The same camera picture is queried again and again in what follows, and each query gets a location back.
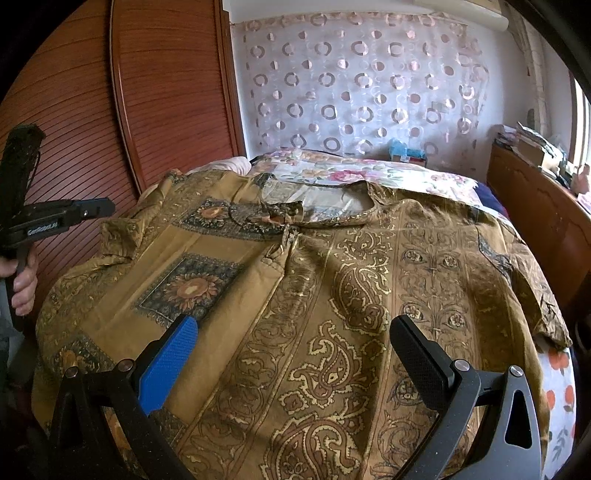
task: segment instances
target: finger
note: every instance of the finger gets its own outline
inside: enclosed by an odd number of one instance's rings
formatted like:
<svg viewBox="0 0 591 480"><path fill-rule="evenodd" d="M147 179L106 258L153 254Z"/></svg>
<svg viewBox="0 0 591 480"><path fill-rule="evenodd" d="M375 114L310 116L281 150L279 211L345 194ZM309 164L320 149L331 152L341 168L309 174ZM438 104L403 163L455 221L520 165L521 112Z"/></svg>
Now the finger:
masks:
<svg viewBox="0 0 591 480"><path fill-rule="evenodd" d="M29 256L27 258L27 265L31 270L34 272L37 271L37 267L39 266L39 257L37 256L37 249L35 245L31 247L29 250Z"/></svg>
<svg viewBox="0 0 591 480"><path fill-rule="evenodd" d="M6 260L0 257L0 278L7 278L17 271L18 260Z"/></svg>
<svg viewBox="0 0 591 480"><path fill-rule="evenodd" d="M33 297L29 301L29 303L27 303L26 305L23 305L22 307L17 308L15 313L19 317L24 317L25 315L29 315L29 313L31 313L33 310L33 305L35 305L35 297Z"/></svg>
<svg viewBox="0 0 591 480"><path fill-rule="evenodd" d="M29 267L25 268L22 272L20 272L17 277L14 279L14 292L19 292L23 288L28 287L33 280L37 278L35 272L30 269Z"/></svg>
<svg viewBox="0 0 591 480"><path fill-rule="evenodd" d="M33 280L33 282L28 286L25 287L23 290L18 292L12 297L11 304L12 308L16 309L26 305L35 297L35 289L37 288L37 278Z"/></svg>

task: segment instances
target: dot pattern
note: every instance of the dot pattern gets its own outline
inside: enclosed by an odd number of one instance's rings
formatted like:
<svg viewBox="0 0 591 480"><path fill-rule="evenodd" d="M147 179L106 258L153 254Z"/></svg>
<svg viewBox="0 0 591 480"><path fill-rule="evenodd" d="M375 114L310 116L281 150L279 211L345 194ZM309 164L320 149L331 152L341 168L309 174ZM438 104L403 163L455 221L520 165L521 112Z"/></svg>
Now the dot pattern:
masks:
<svg viewBox="0 0 591 480"><path fill-rule="evenodd" d="M471 162L489 70L465 25L334 12L244 22L232 34L255 154L293 146L381 158L397 138L435 168Z"/></svg>

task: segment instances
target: dresser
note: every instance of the dresser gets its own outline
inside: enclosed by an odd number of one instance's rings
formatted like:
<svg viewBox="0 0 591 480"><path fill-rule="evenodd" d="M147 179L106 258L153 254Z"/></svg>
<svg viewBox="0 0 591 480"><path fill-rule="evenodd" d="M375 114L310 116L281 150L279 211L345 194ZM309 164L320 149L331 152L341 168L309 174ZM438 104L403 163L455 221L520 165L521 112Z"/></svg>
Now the dresser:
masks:
<svg viewBox="0 0 591 480"><path fill-rule="evenodd" d="M591 309L591 219L569 190L497 145L486 179L538 260L571 329Z"/></svg>

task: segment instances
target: window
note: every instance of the window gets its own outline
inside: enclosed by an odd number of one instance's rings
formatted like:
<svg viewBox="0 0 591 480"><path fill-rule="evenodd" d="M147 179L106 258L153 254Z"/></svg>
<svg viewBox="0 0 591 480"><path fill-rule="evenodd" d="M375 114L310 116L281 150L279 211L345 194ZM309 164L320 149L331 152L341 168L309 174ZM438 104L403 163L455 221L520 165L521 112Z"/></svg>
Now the window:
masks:
<svg viewBox="0 0 591 480"><path fill-rule="evenodd" d="M573 134L570 139L569 162L575 168L585 163L591 164L591 149L589 148L591 106L579 83L570 76L573 94Z"/></svg>

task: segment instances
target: bed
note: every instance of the bed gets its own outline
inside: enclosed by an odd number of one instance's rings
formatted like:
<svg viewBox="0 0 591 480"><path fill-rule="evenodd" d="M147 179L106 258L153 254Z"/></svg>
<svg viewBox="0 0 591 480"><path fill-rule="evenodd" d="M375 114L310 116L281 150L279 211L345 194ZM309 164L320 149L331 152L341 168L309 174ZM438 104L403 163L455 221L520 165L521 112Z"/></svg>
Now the bed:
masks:
<svg viewBox="0 0 591 480"><path fill-rule="evenodd" d="M66 368L135 358L190 313L198 346L152 417L197 478L388 478L434 420L389 347L388 321L406 313L452 358L523 367L551 478L573 445L571 341L529 249L478 189L298 149L247 176L168 173L45 300L37 420L48 425Z"/></svg>

